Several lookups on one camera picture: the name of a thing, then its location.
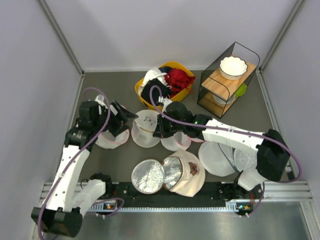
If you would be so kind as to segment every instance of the white bowl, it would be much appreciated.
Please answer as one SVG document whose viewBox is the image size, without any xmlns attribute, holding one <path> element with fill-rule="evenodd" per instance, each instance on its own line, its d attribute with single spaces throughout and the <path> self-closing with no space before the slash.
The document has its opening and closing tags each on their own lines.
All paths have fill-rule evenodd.
<svg viewBox="0 0 320 240">
<path fill-rule="evenodd" d="M 228 56 L 220 62 L 220 73 L 228 80 L 238 80 L 248 71 L 248 65 L 240 57 Z"/>
<path fill-rule="evenodd" d="M 221 99 L 220 97 L 216 96 L 213 94 L 213 99 L 215 100 L 215 102 L 219 105 L 219 106 L 225 106 L 225 105 L 229 105 L 231 103 L 233 103 L 233 101 L 236 99 L 235 95 L 233 94 L 230 99 L 228 101 L 224 101 L 223 99 Z"/>
</svg>

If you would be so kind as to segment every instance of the foil lid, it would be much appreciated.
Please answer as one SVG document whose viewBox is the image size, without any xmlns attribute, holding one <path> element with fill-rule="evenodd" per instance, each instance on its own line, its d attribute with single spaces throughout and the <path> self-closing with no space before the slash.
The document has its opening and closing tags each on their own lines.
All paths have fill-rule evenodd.
<svg viewBox="0 0 320 240">
<path fill-rule="evenodd" d="M 149 159 L 140 162 L 133 170 L 131 180 L 133 186 L 143 194 L 153 194 L 164 184 L 164 169 L 160 162 Z"/>
<path fill-rule="evenodd" d="M 173 188 L 179 181 L 183 167 L 180 162 L 179 157 L 169 156 L 167 157 L 162 164 L 164 170 L 164 185 L 169 190 Z"/>
</svg>

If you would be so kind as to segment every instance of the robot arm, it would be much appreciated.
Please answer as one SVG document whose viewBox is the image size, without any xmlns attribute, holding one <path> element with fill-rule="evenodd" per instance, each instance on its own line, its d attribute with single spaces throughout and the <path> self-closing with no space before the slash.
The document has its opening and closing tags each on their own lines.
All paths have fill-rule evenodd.
<svg viewBox="0 0 320 240">
<path fill-rule="evenodd" d="M 93 203 L 100 197 L 107 199 L 111 194 L 110 176 L 99 173 L 94 174 L 86 187 L 74 197 L 80 172 L 90 155 L 94 141 L 70 162 L 104 126 L 108 110 L 103 101 L 103 96 L 99 95 L 95 101 L 82 102 L 74 127 L 65 135 L 60 165 L 52 186 L 58 179 L 60 183 L 47 200 L 41 218 L 41 230 L 45 233 L 75 237 L 80 231 L 84 215 Z M 125 125 L 129 119 L 137 117 L 116 101 L 111 103 L 110 110 L 109 122 L 103 132 L 108 130 L 114 137 L 129 128 Z M 40 211 L 41 208 L 34 207 L 31 213 L 36 224 Z"/>
<path fill-rule="evenodd" d="M 164 118 L 159 114 L 157 116 L 157 127 L 153 134 L 154 137 L 168 138 L 180 131 L 191 138 L 217 142 L 231 148 L 240 149 L 252 156 L 256 155 L 257 164 L 244 169 L 235 180 L 235 185 L 242 187 L 246 191 L 252 190 L 256 185 L 263 183 L 265 180 L 280 181 L 290 155 L 271 141 L 257 136 L 243 135 L 238 133 L 238 131 L 254 135 L 264 135 L 286 145 L 279 132 L 273 129 L 270 129 L 267 133 L 250 132 L 229 126 L 207 115 L 193 115 L 180 102 L 171 102 L 165 105 L 163 109 L 164 113 L 174 120 L 189 124 L 205 125 L 206 127 L 225 128 L 228 131 L 183 125 Z"/>
</svg>

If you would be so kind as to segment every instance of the white wall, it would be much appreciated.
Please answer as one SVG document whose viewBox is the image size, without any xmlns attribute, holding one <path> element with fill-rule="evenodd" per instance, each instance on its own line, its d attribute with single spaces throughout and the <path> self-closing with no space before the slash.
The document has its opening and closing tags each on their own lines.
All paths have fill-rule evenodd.
<svg viewBox="0 0 320 240">
<path fill-rule="evenodd" d="M 320 209 L 320 1 L 305 2 L 264 76 L 286 142 Z"/>
<path fill-rule="evenodd" d="M 0 239 L 29 239 L 79 85 L 36 0 L 0 3 Z"/>
<path fill-rule="evenodd" d="M 295 0 L 46 0 L 85 71 L 204 69 L 234 41 L 263 59 Z"/>
</svg>

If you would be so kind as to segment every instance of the wooden shelf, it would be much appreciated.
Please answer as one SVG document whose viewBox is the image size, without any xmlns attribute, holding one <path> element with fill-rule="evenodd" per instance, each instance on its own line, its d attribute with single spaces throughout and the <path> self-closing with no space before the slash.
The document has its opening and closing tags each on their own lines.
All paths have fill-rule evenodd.
<svg viewBox="0 0 320 240">
<path fill-rule="evenodd" d="M 220 68 L 218 68 L 201 84 L 201 86 L 227 101 L 256 69 L 254 64 L 247 61 L 245 63 L 248 65 L 248 71 L 240 79 L 235 81 L 228 80 L 221 75 Z"/>
<path fill-rule="evenodd" d="M 198 104 L 209 110 L 211 113 L 219 116 L 220 118 L 228 111 L 228 109 L 234 104 L 237 100 L 237 97 L 230 104 L 219 105 L 214 99 L 214 96 L 211 92 L 208 92 L 199 102 Z"/>
</svg>

